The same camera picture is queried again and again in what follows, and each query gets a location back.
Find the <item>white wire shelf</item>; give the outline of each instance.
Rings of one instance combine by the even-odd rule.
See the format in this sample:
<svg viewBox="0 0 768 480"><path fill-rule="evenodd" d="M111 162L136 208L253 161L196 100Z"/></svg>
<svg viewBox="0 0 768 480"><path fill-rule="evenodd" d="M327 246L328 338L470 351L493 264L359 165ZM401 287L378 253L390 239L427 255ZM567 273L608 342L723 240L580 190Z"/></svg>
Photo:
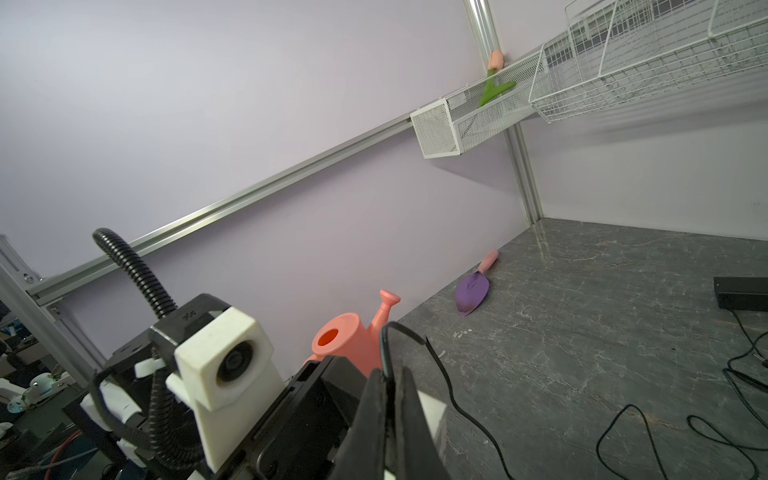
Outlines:
<svg viewBox="0 0 768 480"><path fill-rule="evenodd" d="M496 84L515 81L510 91L479 107L484 78L426 105L411 114L424 158L460 155L502 132L535 110L528 101L539 53L498 71Z"/></svg>
<svg viewBox="0 0 768 480"><path fill-rule="evenodd" d="M542 45L529 101L552 122L768 65L768 0L598 2Z"/></svg>

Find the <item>watering can spout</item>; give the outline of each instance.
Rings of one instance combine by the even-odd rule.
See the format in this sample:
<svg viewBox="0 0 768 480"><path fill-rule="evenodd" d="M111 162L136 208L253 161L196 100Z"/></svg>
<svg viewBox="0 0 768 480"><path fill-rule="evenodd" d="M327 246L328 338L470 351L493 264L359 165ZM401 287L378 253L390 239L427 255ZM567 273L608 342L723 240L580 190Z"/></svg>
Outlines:
<svg viewBox="0 0 768 480"><path fill-rule="evenodd" d="M379 307L379 311L376 312L376 316L373 317L373 321L368 327L368 331L371 332L376 341L379 339L379 332L382 327L389 321L389 311L392 309L392 306L400 303L400 297L394 293L386 290L382 290L380 293L382 296L382 305Z"/></svg>

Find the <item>purple trowel blade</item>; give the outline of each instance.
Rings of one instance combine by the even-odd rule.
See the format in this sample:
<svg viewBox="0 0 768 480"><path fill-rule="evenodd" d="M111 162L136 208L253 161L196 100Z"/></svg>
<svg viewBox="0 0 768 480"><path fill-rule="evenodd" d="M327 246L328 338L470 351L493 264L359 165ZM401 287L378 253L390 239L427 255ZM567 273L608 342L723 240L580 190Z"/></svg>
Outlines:
<svg viewBox="0 0 768 480"><path fill-rule="evenodd" d="M456 308L460 316L469 315L480 305L491 284L480 272L466 276L456 287Z"/></svg>

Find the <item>pink trowel handle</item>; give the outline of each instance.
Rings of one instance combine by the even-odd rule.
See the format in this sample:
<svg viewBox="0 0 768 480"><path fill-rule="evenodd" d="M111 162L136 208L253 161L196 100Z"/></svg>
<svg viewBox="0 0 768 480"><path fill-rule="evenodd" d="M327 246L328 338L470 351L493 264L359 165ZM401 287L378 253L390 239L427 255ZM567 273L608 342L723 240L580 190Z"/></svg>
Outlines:
<svg viewBox="0 0 768 480"><path fill-rule="evenodd" d="M485 272L488 271L489 268L491 268L491 265L496 261L498 258L498 250L491 250L488 252L488 255L485 256L484 259L482 259L482 262L480 262L480 266L478 267L478 272L485 275Z"/></svg>

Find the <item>watering can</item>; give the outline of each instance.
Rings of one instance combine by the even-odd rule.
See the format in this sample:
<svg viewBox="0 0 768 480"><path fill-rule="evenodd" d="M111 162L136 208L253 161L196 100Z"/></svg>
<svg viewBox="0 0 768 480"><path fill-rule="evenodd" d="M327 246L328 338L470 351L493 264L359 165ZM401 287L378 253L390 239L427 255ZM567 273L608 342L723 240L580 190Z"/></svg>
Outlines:
<svg viewBox="0 0 768 480"><path fill-rule="evenodd" d="M379 332L389 321L389 310L400 303L400 297L382 290L382 305L368 328L362 326L357 313L344 313L326 323L312 341L312 356L321 361L328 355L345 356L365 376L382 368Z"/></svg>

